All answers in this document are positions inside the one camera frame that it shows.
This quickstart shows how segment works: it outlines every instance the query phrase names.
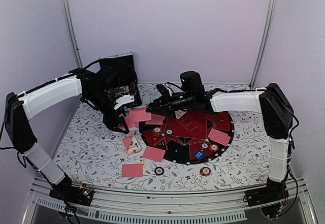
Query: black cable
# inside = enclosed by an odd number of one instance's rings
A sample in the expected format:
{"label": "black cable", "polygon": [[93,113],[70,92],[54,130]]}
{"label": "black cable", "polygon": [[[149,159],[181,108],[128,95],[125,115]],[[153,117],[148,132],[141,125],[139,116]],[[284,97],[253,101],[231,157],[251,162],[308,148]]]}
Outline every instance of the black cable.
{"label": "black cable", "polygon": [[[122,63],[123,63],[127,68],[129,68],[129,70],[134,74],[134,76],[136,77],[136,80],[138,80],[138,76],[137,76],[136,71],[135,71],[135,70],[134,70],[134,69],[133,69],[129,64],[127,64],[124,60],[119,59],[119,58],[117,58],[117,57],[113,57],[113,58],[111,58],[111,59],[118,60],[118,61],[122,62]],[[102,59],[95,60],[95,61],[91,62],[91,63],[89,63],[87,66],[85,66],[83,69],[86,70],[86,69],[88,69],[89,67],[91,67],[92,65],[94,65],[94,64],[96,64],[96,63],[99,63],[101,60],[102,60]]]}
{"label": "black cable", "polygon": [[57,195],[59,195],[60,196],[60,198],[63,200],[63,202],[65,203],[65,205],[66,205],[66,214],[67,214],[67,206],[71,209],[71,211],[73,212],[73,215],[75,216],[75,218],[76,218],[76,220],[77,220],[77,222],[78,222],[78,224],[80,224],[80,221],[79,221],[79,218],[78,218],[78,216],[77,216],[77,214],[76,214],[76,211],[75,210],[73,210],[73,208],[72,208],[72,206],[67,202],[67,200],[59,193],[59,191],[57,191],[56,190],[56,188],[55,188],[55,186],[54,186],[54,184],[53,183],[51,183],[50,181],[49,181],[49,179],[41,172],[41,174],[43,175],[43,177],[45,178],[45,180],[49,183],[49,185],[52,187],[52,189],[54,190],[54,191],[56,191],[56,193],[57,193]]}
{"label": "black cable", "polygon": [[[1,142],[1,138],[2,138],[2,133],[4,132],[4,128],[5,128],[5,123],[6,123],[6,117],[8,114],[8,109],[11,107],[11,103],[8,104],[8,106],[5,109],[5,114],[4,114],[4,119],[2,121],[2,125],[1,125],[1,130],[0,130],[0,142]],[[6,150],[6,149],[14,149],[15,147],[0,147],[0,150]]]}
{"label": "black cable", "polygon": [[172,91],[172,93],[175,93],[175,92],[173,91],[173,89],[172,89],[172,88],[170,88],[169,86],[167,86],[167,88],[169,88],[169,89]]}
{"label": "black cable", "polygon": [[66,218],[67,218],[67,221],[70,223],[70,224],[74,224],[71,220],[70,220],[70,217],[68,217],[68,210],[65,209],[65,212],[66,212]]}
{"label": "black cable", "polygon": [[294,199],[293,203],[292,203],[292,204],[291,204],[291,205],[286,209],[286,211],[280,213],[280,215],[278,215],[278,217],[283,216],[284,214],[288,213],[288,211],[290,211],[290,209],[294,206],[294,204],[295,204],[295,202],[296,202],[296,200],[297,200],[297,198],[298,198],[298,191],[299,191],[298,182],[297,182],[297,180],[295,179],[295,177],[293,176],[293,174],[292,174],[292,172],[291,172],[291,169],[290,169],[289,167],[288,167],[288,172],[289,172],[290,177],[291,177],[291,178],[295,181],[295,183],[296,183],[296,196],[295,196],[295,199]]}
{"label": "black cable", "polygon": [[65,75],[63,77],[59,77],[59,78],[57,78],[57,80],[55,80],[55,79],[50,80],[50,81],[48,81],[46,83],[43,83],[43,84],[41,84],[41,85],[39,85],[39,86],[37,86],[35,88],[32,88],[32,89],[26,91],[25,93],[22,93],[22,94],[18,95],[17,98],[23,97],[23,96],[25,96],[25,94],[32,93],[32,92],[34,92],[34,91],[36,91],[36,90],[38,90],[40,88],[43,88],[43,87],[45,87],[45,86],[47,86],[47,85],[49,85],[51,83],[54,83],[56,81],[60,81],[60,80],[63,80],[63,79],[66,79],[66,78],[69,78],[69,77],[72,77],[72,76],[75,76],[75,74],[71,73],[71,74]]}
{"label": "black cable", "polygon": [[24,163],[21,161],[21,159],[19,158],[19,151],[17,152],[17,159],[19,161],[19,163],[24,167],[24,168],[27,168],[27,164],[26,164],[26,160],[25,160],[25,157],[22,156],[22,159],[24,160]]}
{"label": "black cable", "polygon": [[223,92],[223,93],[239,93],[239,92],[248,92],[248,91],[249,91],[249,92],[254,92],[254,91],[264,91],[264,92],[268,92],[268,93],[270,93],[270,94],[272,94],[272,95],[274,96],[274,98],[278,101],[278,103],[280,103],[280,104],[284,107],[284,109],[287,110],[287,111],[289,112],[289,114],[290,114],[290,115],[295,119],[295,121],[296,121],[296,125],[293,126],[293,127],[290,129],[290,131],[289,131],[289,137],[290,137],[291,139],[292,139],[292,132],[293,132],[293,130],[296,129],[296,128],[299,126],[299,124],[300,124],[298,118],[294,115],[294,113],[290,110],[290,108],[288,108],[288,107],[287,107],[287,106],[282,102],[282,100],[279,98],[279,96],[278,96],[277,94],[273,93],[272,91],[267,90],[267,89],[239,89],[239,90],[223,90],[223,89],[217,88],[216,91],[221,91],[221,92]]}
{"label": "black cable", "polygon": [[176,88],[179,88],[181,91],[183,91],[183,89],[182,89],[180,86],[176,85],[175,83],[166,82],[165,84],[172,85],[172,86],[174,86],[174,87],[176,87]]}

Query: black box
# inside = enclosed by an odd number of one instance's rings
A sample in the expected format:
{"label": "black box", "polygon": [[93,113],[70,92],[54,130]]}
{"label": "black box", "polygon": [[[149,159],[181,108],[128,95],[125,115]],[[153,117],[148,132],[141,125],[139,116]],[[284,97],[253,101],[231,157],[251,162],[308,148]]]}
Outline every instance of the black box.
{"label": "black box", "polygon": [[100,66],[108,66],[114,69],[120,78],[119,87],[114,88],[113,93],[115,99],[125,94],[133,94],[134,102],[128,103],[125,106],[132,108],[142,105],[139,89],[138,77],[134,69],[133,53],[114,55],[100,59]]}

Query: pink card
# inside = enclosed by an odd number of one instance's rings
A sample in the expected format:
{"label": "pink card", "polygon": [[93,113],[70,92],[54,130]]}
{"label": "pink card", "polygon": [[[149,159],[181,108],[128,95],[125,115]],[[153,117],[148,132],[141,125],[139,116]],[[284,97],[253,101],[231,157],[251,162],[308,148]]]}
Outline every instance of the pink card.
{"label": "pink card", "polygon": [[142,177],[142,164],[125,164],[122,166],[122,177]]}
{"label": "pink card", "polygon": [[146,112],[146,108],[131,110],[129,113],[129,119],[133,122],[150,121],[151,113]]}
{"label": "pink card", "polygon": [[212,141],[217,142],[219,144],[222,144],[224,146],[228,146],[230,137],[228,134],[221,132],[216,129],[211,129],[208,138],[210,138]]}
{"label": "pink card", "polygon": [[166,118],[165,116],[151,114],[151,120],[146,121],[146,124],[148,124],[148,125],[163,125],[163,121],[165,118]]}
{"label": "pink card", "polygon": [[[124,120],[129,130],[138,129],[138,123],[134,122],[129,116],[125,116]],[[123,125],[118,126],[119,129],[125,130]]]}
{"label": "pink card", "polygon": [[132,144],[132,138],[133,138],[133,136],[128,136],[128,137],[122,139],[122,143],[124,144],[124,147],[127,151],[130,149],[130,146]]}
{"label": "pink card", "polygon": [[165,151],[162,149],[153,148],[147,146],[146,151],[143,154],[143,158],[150,159],[155,162],[162,162],[164,158]]}

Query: red poker chip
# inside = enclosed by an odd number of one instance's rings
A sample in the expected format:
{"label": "red poker chip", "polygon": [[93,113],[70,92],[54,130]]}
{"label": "red poker chip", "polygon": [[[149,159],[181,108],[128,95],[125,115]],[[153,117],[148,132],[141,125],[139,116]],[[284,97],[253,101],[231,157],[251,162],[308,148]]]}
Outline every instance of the red poker chip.
{"label": "red poker chip", "polygon": [[202,168],[200,169],[200,174],[201,174],[202,176],[209,176],[209,175],[211,174],[211,169],[208,168],[208,167],[202,167]]}
{"label": "red poker chip", "polygon": [[160,127],[155,127],[153,130],[152,130],[152,135],[154,137],[159,137],[161,135],[161,128]]}
{"label": "red poker chip", "polygon": [[216,144],[211,144],[210,145],[210,150],[213,151],[213,152],[216,152],[219,150],[219,146],[216,145]]}

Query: blue poker chip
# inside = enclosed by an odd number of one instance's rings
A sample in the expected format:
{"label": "blue poker chip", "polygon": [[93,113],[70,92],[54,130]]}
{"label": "blue poker chip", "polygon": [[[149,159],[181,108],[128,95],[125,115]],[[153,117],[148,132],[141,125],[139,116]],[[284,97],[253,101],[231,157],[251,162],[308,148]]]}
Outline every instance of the blue poker chip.
{"label": "blue poker chip", "polygon": [[197,150],[197,151],[194,152],[193,156],[194,156],[195,159],[200,160],[200,159],[204,158],[204,153],[201,150]]}

